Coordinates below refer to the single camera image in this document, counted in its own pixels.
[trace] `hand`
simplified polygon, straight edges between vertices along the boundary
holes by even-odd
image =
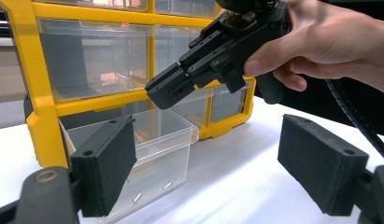
[[[292,31],[267,42],[245,63],[247,76],[270,71],[304,91],[306,80],[351,77],[384,92],[384,21],[316,0],[284,0]]]

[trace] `white table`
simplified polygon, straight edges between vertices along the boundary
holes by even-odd
[[[358,130],[255,98],[248,122],[192,145],[183,186],[120,223],[357,223],[360,211],[356,207],[351,217],[323,215],[279,164],[277,148],[284,114],[312,119],[366,151],[370,171],[384,164]],[[0,130],[0,206],[17,200],[23,180],[38,169],[26,125]],[[88,218],[80,222],[91,223]]]

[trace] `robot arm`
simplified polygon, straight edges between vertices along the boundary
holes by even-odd
[[[189,44],[190,50],[151,80],[146,91],[161,109],[217,79],[233,93],[245,86],[244,63],[264,43],[291,29],[287,4],[268,0],[217,0],[228,9]],[[281,102],[282,85],[271,73],[257,77],[268,104]]]

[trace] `transparent bin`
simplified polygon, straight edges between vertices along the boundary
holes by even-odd
[[[122,219],[176,189],[186,179],[190,145],[198,140],[198,129],[171,110],[149,110],[134,114],[133,118],[137,162],[109,216],[88,218],[93,222]],[[62,120],[60,123],[66,145],[77,150],[105,122],[72,129],[67,129]]]
[[[56,102],[142,90],[149,80],[151,27],[38,20]]]
[[[202,29],[191,27],[157,26],[155,36],[155,75],[189,50],[189,43],[200,35]]]
[[[217,15],[215,0],[156,0],[155,11],[160,14],[213,19]]]
[[[242,113],[245,94],[247,89],[252,86],[250,81],[246,81],[246,83],[247,85],[245,87],[235,93],[230,93],[225,85],[214,88],[211,122],[218,122]]]
[[[148,9],[147,0],[34,0],[34,2],[129,11],[146,11]]]
[[[208,98],[212,97],[211,88],[198,89],[173,105],[170,109],[201,128],[206,125]]]

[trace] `plastic drawer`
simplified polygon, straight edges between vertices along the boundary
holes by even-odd
[[[142,90],[149,80],[151,27],[38,20],[56,102]]]
[[[250,81],[241,90],[230,93],[225,85],[214,88],[211,108],[211,122],[218,122],[242,113],[247,88],[251,87]]]
[[[34,0],[35,2],[53,3],[79,7],[101,7],[129,11],[146,11],[147,0]]]
[[[156,13],[215,18],[218,5],[215,0],[156,0]]]
[[[108,114],[97,115],[108,117]],[[93,218],[99,223],[111,223],[130,215],[186,179],[190,145],[198,140],[198,129],[171,110],[149,110],[134,114],[133,118],[137,162],[109,216]],[[72,129],[65,127],[68,122],[61,120],[60,123],[65,143],[72,147],[72,151],[77,150],[105,122]]]
[[[191,43],[200,35],[200,28],[157,26],[155,36],[155,75],[158,75],[169,65],[178,62],[185,54]]]
[[[206,110],[208,98],[212,97],[211,88],[198,89],[173,105],[170,109],[201,128],[206,125]]]

